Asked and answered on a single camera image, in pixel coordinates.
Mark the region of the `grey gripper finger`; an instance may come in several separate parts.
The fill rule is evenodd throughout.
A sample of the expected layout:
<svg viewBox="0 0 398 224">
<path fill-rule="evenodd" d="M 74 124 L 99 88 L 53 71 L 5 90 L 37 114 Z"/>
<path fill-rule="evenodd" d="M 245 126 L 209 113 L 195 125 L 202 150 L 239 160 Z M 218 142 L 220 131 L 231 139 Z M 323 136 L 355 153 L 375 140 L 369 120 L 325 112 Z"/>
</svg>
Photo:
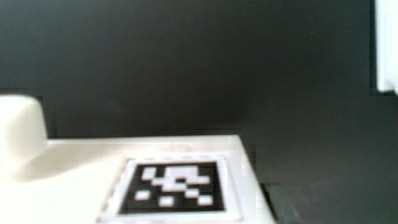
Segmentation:
<svg viewBox="0 0 398 224">
<path fill-rule="evenodd" d="M 277 224 L 309 224 L 300 218 L 300 214 L 293 205 L 293 199 L 280 184 L 259 184 L 263 196 L 266 199 L 271 216 Z"/>
</svg>

